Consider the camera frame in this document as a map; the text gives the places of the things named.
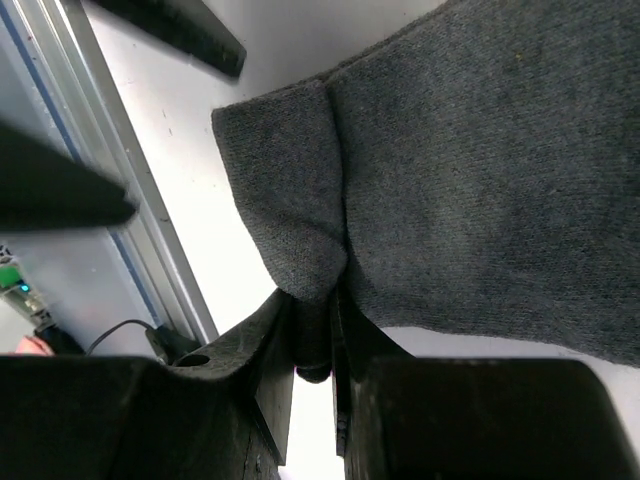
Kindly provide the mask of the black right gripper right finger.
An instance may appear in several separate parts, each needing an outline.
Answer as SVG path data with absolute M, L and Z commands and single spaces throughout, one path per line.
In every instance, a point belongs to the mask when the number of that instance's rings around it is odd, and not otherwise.
M 349 479 L 635 479 L 602 382 L 550 358 L 420 358 L 344 288 L 330 307 L 336 452 Z

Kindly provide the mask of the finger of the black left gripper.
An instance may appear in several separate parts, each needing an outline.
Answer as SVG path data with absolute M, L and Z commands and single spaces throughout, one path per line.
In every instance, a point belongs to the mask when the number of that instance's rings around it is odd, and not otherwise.
M 227 78 L 238 78 L 246 49 L 203 1 L 101 0 L 96 6 Z
M 137 211 L 122 185 L 1 125 L 3 233 L 120 226 Z

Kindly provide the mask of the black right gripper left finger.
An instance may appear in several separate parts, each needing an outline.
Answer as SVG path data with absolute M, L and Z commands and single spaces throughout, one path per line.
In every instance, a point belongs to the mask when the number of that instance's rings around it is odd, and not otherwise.
M 5 479 L 274 479 L 287 454 L 291 299 L 173 366 L 142 357 L 1 360 Z

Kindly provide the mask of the grey sock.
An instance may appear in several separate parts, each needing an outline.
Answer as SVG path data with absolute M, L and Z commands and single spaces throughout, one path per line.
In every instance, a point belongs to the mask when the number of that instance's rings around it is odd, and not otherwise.
M 306 380 L 339 284 L 382 328 L 638 364 L 637 2 L 449 1 L 212 127 Z

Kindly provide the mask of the person's hand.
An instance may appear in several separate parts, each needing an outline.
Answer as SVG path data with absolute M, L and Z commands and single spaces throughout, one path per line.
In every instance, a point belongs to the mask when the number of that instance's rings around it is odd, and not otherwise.
M 25 336 L 18 343 L 15 351 L 18 355 L 53 356 L 54 350 L 38 337 Z

